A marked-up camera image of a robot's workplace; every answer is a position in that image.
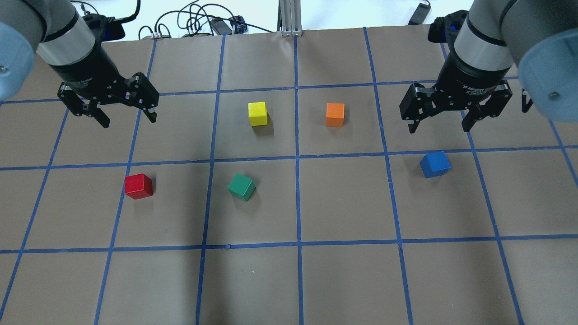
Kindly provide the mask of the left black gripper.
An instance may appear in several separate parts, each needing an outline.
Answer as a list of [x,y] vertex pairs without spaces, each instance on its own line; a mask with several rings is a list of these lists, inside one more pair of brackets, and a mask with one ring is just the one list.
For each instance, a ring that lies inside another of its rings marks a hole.
[[87,57],[71,65],[49,66],[63,82],[57,97],[74,116],[93,118],[101,127],[109,128],[109,117],[98,107],[122,103],[143,111],[151,123],[157,121],[155,111],[160,94],[142,72],[126,79],[101,45],[95,45]]

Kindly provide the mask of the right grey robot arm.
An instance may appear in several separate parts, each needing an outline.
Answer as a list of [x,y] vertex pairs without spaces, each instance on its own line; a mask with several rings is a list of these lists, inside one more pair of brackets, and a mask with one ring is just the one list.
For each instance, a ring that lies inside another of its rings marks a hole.
[[522,111],[535,105],[547,119],[577,121],[577,2],[575,0],[475,0],[469,10],[438,17],[428,41],[449,53],[432,87],[413,83],[399,105],[410,133],[428,117],[466,111],[469,132],[498,117],[512,90],[512,66],[523,90]]

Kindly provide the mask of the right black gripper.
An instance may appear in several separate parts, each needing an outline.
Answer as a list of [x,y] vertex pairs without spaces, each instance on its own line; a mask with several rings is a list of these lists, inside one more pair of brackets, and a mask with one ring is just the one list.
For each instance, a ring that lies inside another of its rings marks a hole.
[[[508,68],[498,71],[474,68],[450,52],[435,86],[420,83],[409,86],[399,104],[400,116],[414,134],[424,119],[446,110],[463,110],[472,103],[461,122],[463,131],[470,132],[478,121],[498,117],[512,98],[508,81],[502,80],[507,72]],[[483,105],[479,104],[488,97]]]

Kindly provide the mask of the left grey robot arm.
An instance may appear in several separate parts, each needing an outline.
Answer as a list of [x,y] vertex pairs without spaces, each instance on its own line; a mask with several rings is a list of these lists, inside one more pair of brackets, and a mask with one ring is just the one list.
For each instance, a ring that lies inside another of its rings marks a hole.
[[108,128],[100,105],[120,103],[140,109],[151,123],[160,94],[141,72],[124,78],[103,42],[124,37],[128,17],[81,16],[70,0],[3,0],[0,18],[1,100],[14,97],[31,74],[37,56],[62,78],[57,97],[75,116]]

